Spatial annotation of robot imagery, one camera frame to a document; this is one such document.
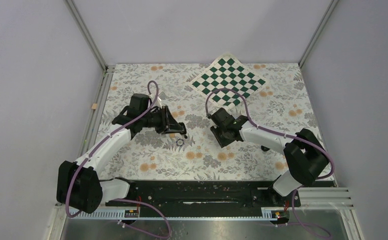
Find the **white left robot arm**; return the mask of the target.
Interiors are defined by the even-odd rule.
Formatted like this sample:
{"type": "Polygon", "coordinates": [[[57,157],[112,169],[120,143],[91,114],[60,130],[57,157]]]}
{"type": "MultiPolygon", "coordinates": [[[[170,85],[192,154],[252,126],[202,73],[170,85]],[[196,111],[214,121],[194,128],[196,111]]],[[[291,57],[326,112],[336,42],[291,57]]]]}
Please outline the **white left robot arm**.
{"type": "Polygon", "coordinates": [[[115,199],[126,206],[135,203],[137,193],[129,181],[121,177],[100,180],[98,174],[144,128],[154,129],[160,135],[187,136],[185,124],[174,119],[168,106],[157,105],[156,99],[136,93],[96,145],[75,161],[65,160],[59,166],[56,200],[89,214],[100,204],[115,199]]]}

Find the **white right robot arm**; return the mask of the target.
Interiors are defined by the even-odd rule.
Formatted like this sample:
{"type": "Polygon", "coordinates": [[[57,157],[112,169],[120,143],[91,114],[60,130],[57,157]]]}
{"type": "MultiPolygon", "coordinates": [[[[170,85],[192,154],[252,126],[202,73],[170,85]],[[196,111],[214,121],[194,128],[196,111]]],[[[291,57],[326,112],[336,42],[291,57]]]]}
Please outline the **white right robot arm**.
{"type": "Polygon", "coordinates": [[[301,186],[311,186],[330,163],[322,145],[308,129],[291,134],[264,128],[245,115],[234,118],[224,108],[207,114],[214,126],[210,128],[220,147],[233,142],[248,142],[282,154],[288,170],[271,185],[268,193],[270,203],[281,206],[288,195],[301,186]]]}

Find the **black earbud charging case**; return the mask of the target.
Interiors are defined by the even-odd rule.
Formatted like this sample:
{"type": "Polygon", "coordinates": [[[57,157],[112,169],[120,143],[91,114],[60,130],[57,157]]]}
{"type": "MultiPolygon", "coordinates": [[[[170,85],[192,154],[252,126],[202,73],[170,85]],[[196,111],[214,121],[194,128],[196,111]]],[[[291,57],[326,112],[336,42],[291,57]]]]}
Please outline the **black earbud charging case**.
{"type": "Polygon", "coordinates": [[[183,122],[178,123],[180,125],[180,131],[179,133],[183,136],[184,139],[187,139],[187,128],[183,122]]]}

